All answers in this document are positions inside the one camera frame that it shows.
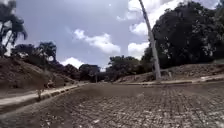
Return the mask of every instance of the white pole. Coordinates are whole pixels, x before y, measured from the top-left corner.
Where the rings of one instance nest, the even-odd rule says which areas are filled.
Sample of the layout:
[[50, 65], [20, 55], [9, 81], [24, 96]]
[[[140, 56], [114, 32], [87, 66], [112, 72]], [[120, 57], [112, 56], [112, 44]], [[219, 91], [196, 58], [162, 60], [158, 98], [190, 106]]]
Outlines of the white pole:
[[157, 55], [157, 50], [156, 50], [156, 41], [154, 39], [152, 30], [151, 30], [151, 26], [149, 23], [149, 19], [148, 19], [148, 15], [146, 13], [144, 4], [142, 2], [142, 0], [139, 0], [141, 8], [142, 8], [142, 12], [143, 12], [143, 16], [148, 28], [148, 36], [149, 36], [149, 42], [152, 44], [152, 53], [153, 53], [153, 58], [154, 58], [154, 66], [155, 66], [155, 71], [156, 71], [156, 80], [157, 82], [161, 81], [161, 72], [160, 72], [160, 66], [159, 66], [159, 59], [158, 59], [158, 55]]

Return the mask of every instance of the hillside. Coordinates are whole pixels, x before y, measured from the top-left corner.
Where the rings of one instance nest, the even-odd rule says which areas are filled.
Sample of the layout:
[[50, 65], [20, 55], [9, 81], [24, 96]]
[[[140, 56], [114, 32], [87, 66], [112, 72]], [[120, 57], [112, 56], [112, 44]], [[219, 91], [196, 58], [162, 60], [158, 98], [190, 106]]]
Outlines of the hillside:
[[0, 59], [0, 90], [2, 91], [42, 88], [50, 78], [53, 79], [56, 87], [64, 86], [66, 82], [73, 82], [66, 76], [49, 71], [44, 72], [42, 69], [20, 60]]
[[[211, 76], [224, 73], [224, 64], [189, 64], [168, 68], [161, 71], [162, 80], [193, 79], [203, 76]], [[130, 75], [119, 78], [116, 82], [148, 82], [155, 80], [152, 72]]]

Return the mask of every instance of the sky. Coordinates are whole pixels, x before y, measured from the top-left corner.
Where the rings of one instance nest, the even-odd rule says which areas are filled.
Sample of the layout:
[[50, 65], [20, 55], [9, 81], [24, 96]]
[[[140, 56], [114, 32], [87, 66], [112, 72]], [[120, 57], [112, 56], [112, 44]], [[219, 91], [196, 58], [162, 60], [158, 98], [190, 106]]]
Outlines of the sky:
[[[151, 26], [164, 10], [185, 1], [143, 0]], [[208, 8], [219, 2], [194, 1]], [[28, 32], [18, 44], [53, 41], [57, 60], [77, 68], [84, 63], [105, 68], [110, 56], [140, 59], [149, 44], [138, 0], [17, 0], [16, 14]]]

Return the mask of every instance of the stone curb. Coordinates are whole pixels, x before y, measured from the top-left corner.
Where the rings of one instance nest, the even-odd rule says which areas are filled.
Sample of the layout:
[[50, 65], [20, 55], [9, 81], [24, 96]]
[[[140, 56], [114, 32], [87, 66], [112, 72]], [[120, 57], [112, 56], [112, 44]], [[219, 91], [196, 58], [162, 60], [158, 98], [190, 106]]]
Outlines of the stone curb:
[[122, 85], [143, 85], [143, 86], [156, 86], [156, 85], [179, 85], [179, 84], [201, 84], [206, 82], [217, 82], [217, 81], [223, 81], [224, 75], [216, 75], [216, 76], [206, 76], [206, 77], [200, 77], [198, 79], [193, 80], [180, 80], [180, 81], [162, 81], [161, 83], [156, 82], [144, 82], [144, 83], [120, 83]]
[[[51, 97], [54, 97], [54, 96], [57, 96], [59, 94], [63, 94], [65, 92], [68, 92], [72, 89], [79, 88], [79, 87], [80, 87], [80, 85], [77, 85], [77, 86], [71, 87], [69, 89], [59, 90], [59, 91], [55, 91], [55, 92], [51, 92], [51, 93], [45, 93], [45, 94], [41, 95], [41, 101], [46, 100]], [[23, 107], [26, 105], [30, 105], [33, 103], [37, 103], [37, 102], [40, 102], [40, 101], [38, 100], [38, 95], [36, 94], [35, 97], [31, 97], [29, 99], [25, 99], [20, 102], [14, 102], [14, 103], [9, 103], [9, 104], [5, 104], [5, 105], [0, 105], [0, 115], [10, 112], [10, 111], [13, 111], [17, 108], [20, 108], [20, 107]]]

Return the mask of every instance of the cobblestone road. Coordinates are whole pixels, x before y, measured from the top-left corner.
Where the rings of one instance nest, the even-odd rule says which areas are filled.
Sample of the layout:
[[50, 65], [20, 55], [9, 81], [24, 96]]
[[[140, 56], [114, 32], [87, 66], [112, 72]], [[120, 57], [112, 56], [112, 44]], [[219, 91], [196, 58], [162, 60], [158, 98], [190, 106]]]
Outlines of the cobblestone road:
[[224, 127], [224, 84], [91, 85], [0, 116], [0, 128]]

